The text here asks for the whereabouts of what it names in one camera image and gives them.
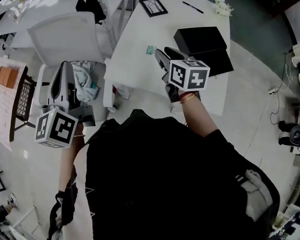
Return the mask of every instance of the white flowers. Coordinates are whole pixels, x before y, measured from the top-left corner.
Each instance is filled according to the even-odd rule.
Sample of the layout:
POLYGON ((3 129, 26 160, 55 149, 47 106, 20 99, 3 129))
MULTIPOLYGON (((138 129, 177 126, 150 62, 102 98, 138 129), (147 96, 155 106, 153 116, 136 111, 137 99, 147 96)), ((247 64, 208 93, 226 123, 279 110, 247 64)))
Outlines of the white flowers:
POLYGON ((229 4, 225 3, 225 0, 215 0, 214 7, 216 14, 227 17, 232 16, 231 12, 234 10, 229 4))

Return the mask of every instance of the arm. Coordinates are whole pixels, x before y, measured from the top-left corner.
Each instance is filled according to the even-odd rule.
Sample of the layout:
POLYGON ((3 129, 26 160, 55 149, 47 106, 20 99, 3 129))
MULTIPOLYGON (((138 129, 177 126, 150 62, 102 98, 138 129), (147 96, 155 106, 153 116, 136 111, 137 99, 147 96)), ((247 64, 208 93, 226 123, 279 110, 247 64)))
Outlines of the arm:
POLYGON ((187 95, 181 102, 186 123, 192 131, 205 137, 218 129, 197 96, 187 95))
MULTIPOLYGON (((79 123, 75 129, 74 135, 83 135, 83 125, 79 123)), ((59 191, 64 192, 66 185, 71 177, 72 167, 76 155, 80 149, 84 146, 83 137, 74 137, 71 147, 63 148, 61 152, 61 165, 60 165, 60 176, 59 176, 59 191)))

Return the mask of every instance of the paper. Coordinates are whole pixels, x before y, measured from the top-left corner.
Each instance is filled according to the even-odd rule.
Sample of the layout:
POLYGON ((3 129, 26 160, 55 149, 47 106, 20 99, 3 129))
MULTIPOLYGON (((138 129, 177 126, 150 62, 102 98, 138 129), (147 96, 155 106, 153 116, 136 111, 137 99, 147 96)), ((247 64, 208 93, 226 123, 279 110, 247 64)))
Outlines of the paper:
POLYGON ((1 66, 18 71, 13 89, 9 89, 0 85, 0 142, 7 149, 11 151, 9 134, 10 134, 12 107, 15 100, 16 90, 18 88, 23 70, 25 68, 25 63, 0 57, 0 67, 1 66))

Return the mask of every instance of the towel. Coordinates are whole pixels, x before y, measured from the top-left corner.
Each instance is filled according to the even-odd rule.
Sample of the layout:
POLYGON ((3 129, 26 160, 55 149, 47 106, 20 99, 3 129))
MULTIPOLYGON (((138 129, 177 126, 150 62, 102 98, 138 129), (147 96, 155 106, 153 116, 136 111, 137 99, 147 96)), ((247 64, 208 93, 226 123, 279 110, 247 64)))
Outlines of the towel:
POLYGON ((95 67, 95 62, 80 60, 71 62, 71 64, 73 66, 77 99, 82 102, 95 99, 98 88, 91 88, 92 80, 90 76, 95 67))
POLYGON ((253 171, 246 170, 245 177, 249 180, 241 184, 247 192, 246 215, 255 222, 273 204, 271 193, 262 182, 261 176, 253 171))

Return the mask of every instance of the pen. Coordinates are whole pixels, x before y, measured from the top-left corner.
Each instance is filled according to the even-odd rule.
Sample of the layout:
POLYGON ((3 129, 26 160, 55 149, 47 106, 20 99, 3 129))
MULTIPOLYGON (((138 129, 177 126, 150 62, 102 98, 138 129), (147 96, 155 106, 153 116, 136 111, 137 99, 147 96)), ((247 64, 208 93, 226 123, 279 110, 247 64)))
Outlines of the pen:
POLYGON ((190 5, 190 4, 188 4, 187 2, 182 2, 182 3, 184 3, 184 4, 186 4, 187 6, 190 6, 190 7, 192 7, 192 8, 194 8, 195 10, 197 10, 198 12, 200 12, 200 13, 204 13, 204 12, 202 12, 200 9, 197 9, 196 7, 194 7, 193 5, 190 5))

